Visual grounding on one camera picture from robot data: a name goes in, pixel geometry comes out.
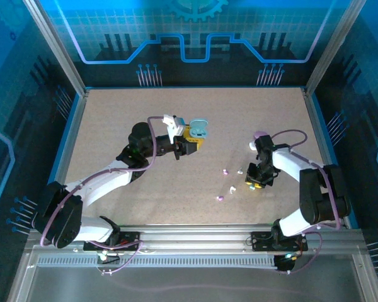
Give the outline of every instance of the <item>small pink object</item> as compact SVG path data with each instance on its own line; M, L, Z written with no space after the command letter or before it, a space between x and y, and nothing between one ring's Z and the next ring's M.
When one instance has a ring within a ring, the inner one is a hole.
M256 131L253 134L253 137L255 138L255 140L257 140L258 138L263 137L265 135L268 135L268 134L266 132L264 132L264 131Z

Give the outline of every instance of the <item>beige tabletop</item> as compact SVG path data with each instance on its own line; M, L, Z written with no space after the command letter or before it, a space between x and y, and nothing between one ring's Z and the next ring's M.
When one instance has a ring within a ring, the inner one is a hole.
M244 183L256 152L249 142L256 130L269 134L295 128L308 141L296 150L321 162L318 145L299 88L171 88L90 91L66 182L106 167L127 144L132 127L163 114L209 121L209 137L198 152L179 161L158 157L138 180L93 203L87 216L107 216L118 224L271 223L298 208L298 182L284 172L273 187L251 191ZM156 135L166 127L154 122ZM284 134L275 143L294 143ZM237 191L229 194L229 188ZM216 196L224 196L222 202Z

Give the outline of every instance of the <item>yellow object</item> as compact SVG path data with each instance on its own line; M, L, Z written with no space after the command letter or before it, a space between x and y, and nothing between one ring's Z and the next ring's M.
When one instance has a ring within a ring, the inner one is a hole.
M253 182L248 182L248 181L246 181L245 182L247 185L249 185L249 186L254 186L255 188L257 188L257 189L263 189L263 187L261 186L261 185L259 185L259 184L254 184Z
M183 132L183 138L190 143L197 143L197 150L202 146L204 142L204 138L195 138L190 136L190 126L185 127L185 131Z

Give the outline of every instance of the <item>blue wall panel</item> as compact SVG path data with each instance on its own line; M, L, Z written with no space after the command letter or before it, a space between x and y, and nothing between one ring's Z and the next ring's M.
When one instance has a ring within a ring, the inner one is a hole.
M378 241L378 1L366 2L316 96L358 224Z
M348 4L310 2L44 0L43 6L87 86L160 86L154 64L164 86L293 86L306 83ZM146 64L152 69L140 69Z
M34 200L45 187L74 95L23 1L0 0L0 302L33 213L16 198Z

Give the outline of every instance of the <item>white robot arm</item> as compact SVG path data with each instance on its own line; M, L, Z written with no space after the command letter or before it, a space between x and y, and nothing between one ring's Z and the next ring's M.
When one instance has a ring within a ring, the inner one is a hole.
M250 163L246 182L261 189L272 186L274 178L281 171L299 182L300 208L276 221L283 239L303 234L314 227L319 228L320 223L336 220L337 216L343 218L350 214L345 183L338 166L324 166L308 160L287 144L275 145L267 133L255 138L249 146L258 151L257 159L261 162L258 165Z
M179 160L181 156L196 152L207 136L204 130L194 137L191 134L193 129L183 118L169 115L155 118L162 119L167 125L167 135L155 137L148 123L138 123L129 135L129 144L110 165L66 185L48 184L32 223L43 238L58 248L73 241L105 242L108 246L120 243L120 228L114 222L102 216L85 217L83 211L110 191L138 179L150 168L154 155L174 152ZM150 164L148 157L153 157Z

